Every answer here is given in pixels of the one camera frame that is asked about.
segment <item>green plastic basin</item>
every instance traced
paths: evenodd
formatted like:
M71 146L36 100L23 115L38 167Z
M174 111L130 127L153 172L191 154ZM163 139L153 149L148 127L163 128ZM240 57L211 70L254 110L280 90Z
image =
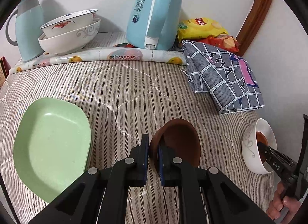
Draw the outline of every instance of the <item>green plastic basin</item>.
M50 203L87 169L91 127L76 105L54 98L33 102L20 122L13 160L22 182Z

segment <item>gray checkered cloth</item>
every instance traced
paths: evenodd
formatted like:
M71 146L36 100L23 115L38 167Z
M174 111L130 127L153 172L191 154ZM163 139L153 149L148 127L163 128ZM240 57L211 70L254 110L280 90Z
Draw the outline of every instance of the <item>gray checkered cloth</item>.
M246 60L221 48L184 40L187 73L195 93L210 93L220 114L249 111L264 106Z

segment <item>brown cup inside bowl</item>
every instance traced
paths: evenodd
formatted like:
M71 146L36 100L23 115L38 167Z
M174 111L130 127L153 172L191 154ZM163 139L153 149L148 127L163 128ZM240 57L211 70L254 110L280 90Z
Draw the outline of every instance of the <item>brown cup inside bowl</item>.
M184 119L173 119L155 133L150 143L149 157L153 161L157 173L159 173L158 145L162 137L164 137L166 146L171 147L178 157L186 160L192 166L198 167L201 147L196 129Z
M256 136L257 136L257 143L258 142L262 142L264 145L268 146L268 141L266 139L266 137L264 136L263 133L261 132L256 132ZM259 155L260 155L260 158L261 158L261 162L264 163L266 162L266 157L265 157L265 154L261 153L260 150L259 151Z

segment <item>stacked bowl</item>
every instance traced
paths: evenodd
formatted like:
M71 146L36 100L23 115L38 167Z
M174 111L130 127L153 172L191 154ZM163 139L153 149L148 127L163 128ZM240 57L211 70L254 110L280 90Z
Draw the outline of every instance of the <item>stacked bowl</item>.
M83 48L98 33L100 19L94 18L97 9L61 16L42 25L38 38L41 48L51 54L68 54Z

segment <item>white bowl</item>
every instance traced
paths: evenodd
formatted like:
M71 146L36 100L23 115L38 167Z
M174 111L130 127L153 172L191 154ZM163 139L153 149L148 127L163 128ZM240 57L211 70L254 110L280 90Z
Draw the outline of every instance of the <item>white bowl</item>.
M269 146L277 150L277 143L272 128L265 119L258 119L244 134L242 142L242 154L246 166L250 171L257 174L271 173L273 170L265 161L262 164L258 146L256 132L261 132L267 139Z
M93 23L97 9L84 10L58 17L40 27L46 37L51 38Z
M42 34L38 39L41 48L52 54L68 54L83 48L98 33L100 19L94 18L92 24L77 30L64 33L52 38Z

